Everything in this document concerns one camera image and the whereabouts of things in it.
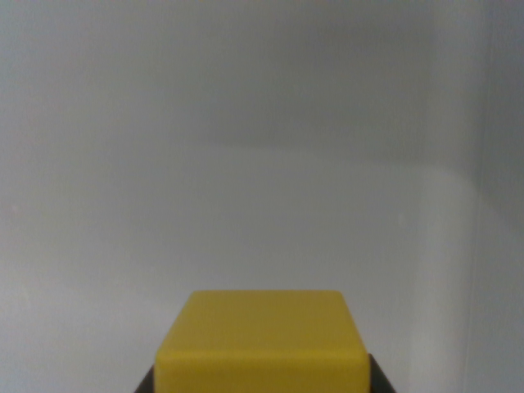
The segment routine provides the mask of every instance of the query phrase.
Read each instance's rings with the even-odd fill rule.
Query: yellow cube
[[[156,354],[156,393],[369,393],[336,291],[198,291]]]

